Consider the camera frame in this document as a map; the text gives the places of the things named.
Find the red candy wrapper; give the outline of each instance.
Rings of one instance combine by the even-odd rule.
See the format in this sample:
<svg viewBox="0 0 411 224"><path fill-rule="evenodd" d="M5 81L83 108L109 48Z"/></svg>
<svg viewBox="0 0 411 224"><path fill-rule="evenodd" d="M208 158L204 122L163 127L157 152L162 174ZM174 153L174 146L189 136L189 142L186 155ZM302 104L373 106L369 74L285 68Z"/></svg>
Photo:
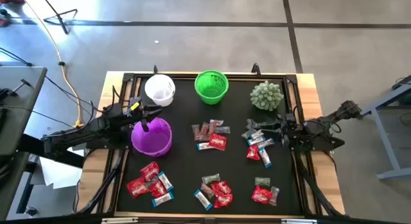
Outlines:
<svg viewBox="0 0 411 224"><path fill-rule="evenodd" d="M271 191L262 189L258 185L256 186L256 189L254 190L251 196L251 198L255 202L259 202L262 204L267 204L270 201L271 197L272 197Z"/></svg>
<svg viewBox="0 0 411 224"><path fill-rule="evenodd" d="M247 157L253 160L259 160L261 157L258 155L258 146L253 144L249 147L249 152L247 153Z"/></svg>
<svg viewBox="0 0 411 224"><path fill-rule="evenodd" d="M160 167L156 162L149 163L146 167L140 170L142 176L149 182L153 177L160 173Z"/></svg>
<svg viewBox="0 0 411 224"><path fill-rule="evenodd" d="M214 147L219 150L225 150L225 144L227 143L227 138L218 135L218 134L211 134L210 142L208 145Z"/></svg>
<svg viewBox="0 0 411 224"><path fill-rule="evenodd" d="M232 202L232 194L216 195L216 202L214 208L228 207Z"/></svg>
<svg viewBox="0 0 411 224"><path fill-rule="evenodd" d="M149 191L147 187L145 186L143 177L139 177L127 183L127 189L133 198L137 198L137 196L139 196L140 194L145 194Z"/></svg>
<svg viewBox="0 0 411 224"><path fill-rule="evenodd" d="M231 194L231 189L225 181L212 183L211 188L217 195Z"/></svg>
<svg viewBox="0 0 411 224"><path fill-rule="evenodd" d="M156 180L149 188L153 197L158 198L167 193L166 188L162 185L160 180Z"/></svg>

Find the gray floor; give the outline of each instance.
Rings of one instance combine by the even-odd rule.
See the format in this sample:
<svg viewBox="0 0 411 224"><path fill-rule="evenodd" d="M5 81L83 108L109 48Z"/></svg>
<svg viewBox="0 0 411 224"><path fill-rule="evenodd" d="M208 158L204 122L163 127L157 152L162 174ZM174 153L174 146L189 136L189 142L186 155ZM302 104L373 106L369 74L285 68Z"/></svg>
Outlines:
<svg viewBox="0 0 411 224"><path fill-rule="evenodd" d="M59 11L79 9L77 19L99 21L237 21L286 22L283 0L50 0ZM41 17L51 16L42 0L28 0ZM410 23L411 0L290 0L294 22ZM14 16L33 17L24 5ZM48 26L58 42L67 75L80 97L97 103L106 71L249 72L257 62L263 72L294 73L287 28L190 28L73 26L64 35ZM411 29L295 30L304 73L315 74L323 113L346 99L361 107L386 93L397 78L410 74ZM0 29L0 46L49 69L64 85L52 43L40 26ZM0 61L7 60L0 55ZM76 120L76 105L49 82L35 110L66 122ZM390 170L374 121L342 121L346 141L335 151L346 212L356 218L411 223L411 179L379 181ZM26 132L40 137L64 128L32 115ZM42 216L71 212L73 188L36 188L29 204Z"/></svg>

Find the yellow cable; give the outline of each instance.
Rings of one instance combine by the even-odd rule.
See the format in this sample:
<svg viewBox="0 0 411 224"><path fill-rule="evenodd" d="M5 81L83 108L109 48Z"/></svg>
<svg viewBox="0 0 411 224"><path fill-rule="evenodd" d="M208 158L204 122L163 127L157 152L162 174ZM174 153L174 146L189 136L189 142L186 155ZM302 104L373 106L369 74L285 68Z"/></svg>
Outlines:
<svg viewBox="0 0 411 224"><path fill-rule="evenodd" d="M63 62L62 57L60 55L60 51L58 50L57 44L54 41L53 37L50 34L50 31L47 29L46 25L44 24L43 20L40 19L40 17L37 15L37 13L34 11L34 9L31 7L31 5L27 2L27 0L24 0L27 5L30 7L30 9L33 11L33 13L36 15L37 19L40 21L41 25L43 25L44 29L47 31L49 38L51 39L51 41L53 41L54 47L56 49L57 55L58 55L58 60L60 62ZM82 110L80 108L80 100L78 99L78 95L76 93L76 91L74 90L73 86L71 86L70 82L67 80L67 76L66 76L66 69L63 65L60 65L60 67L62 68L62 74L63 74L63 78L64 81L67 83L67 85L69 86L69 88L71 89L71 91L73 92L73 94L77 97L77 110L78 110L78 116L77 116L77 121L76 123L73 125L73 127L79 127L82 126Z"/></svg>

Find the green artificial plant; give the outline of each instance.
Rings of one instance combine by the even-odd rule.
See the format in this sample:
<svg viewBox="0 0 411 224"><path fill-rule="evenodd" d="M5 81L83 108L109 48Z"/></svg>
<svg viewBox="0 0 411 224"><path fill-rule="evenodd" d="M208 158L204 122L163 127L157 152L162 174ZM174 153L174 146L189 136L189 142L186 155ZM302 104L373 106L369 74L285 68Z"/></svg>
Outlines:
<svg viewBox="0 0 411 224"><path fill-rule="evenodd" d="M269 111L276 109L284 98L284 95L281 94L280 86L278 84L268 83L268 81L256 85L250 93L250 96L253 105Z"/></svg>

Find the cluster of candies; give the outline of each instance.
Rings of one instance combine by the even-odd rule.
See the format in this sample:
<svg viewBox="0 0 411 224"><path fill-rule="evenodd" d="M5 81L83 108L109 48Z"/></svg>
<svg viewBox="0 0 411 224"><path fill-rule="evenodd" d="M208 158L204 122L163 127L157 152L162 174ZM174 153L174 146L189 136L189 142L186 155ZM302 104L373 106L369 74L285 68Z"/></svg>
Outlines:
<svg viewBox="0 0 411 224"><path fill-rule="evenodd" d="M272 164L267 151L265 151L265 147L274 144L274 141L271 138L266 140L262 130L257 131L253 128L248 129L241 136L244 137L249 144L247 157L253 160L263 159L264 166L266 168L270 167Z"/></svg>
<svg viewBox="0 0 411 224"><path fill-rule="evenodd" d="M230 134L229 126L222 126L223 120L211 119L210 123L203 122L203 125L191 125L195 141L202 141L197 144L197 149L208 150L217 149L225 150L227 138L219 134Z"/></svg>
<svg viewBox="0 0 411 224"><path fill-rule="evenodd" d="M203 183L200 189L197 189L194 196L200 200L201 204L208 211L213 205L209 199L215 196L214 208L228 207L232 202L231 188L225 181L220 180L220 174L202 177Z"/></svg>
<svg viewBox="0 0 411 224"><path fill-rule="evenodd" d="M173 185L170 183L164 172L160 171L160 167L156 162L151 162L140 170L141 177L127 184L128 192L133 198L137 198L141 194L151 192L154 199L153 206L156 207L163 202L174 199Z"/></svg>
<svg viewBox="0 0 411 224"><path fill-rule="evenodd" d="M256 188L252 193L251 198L258 203L277 205L277 196L280 192L280 189L272 186L271 190L261 188L260 186L270 187L270 178L260 178L256 177L255 179Z"/></svg>

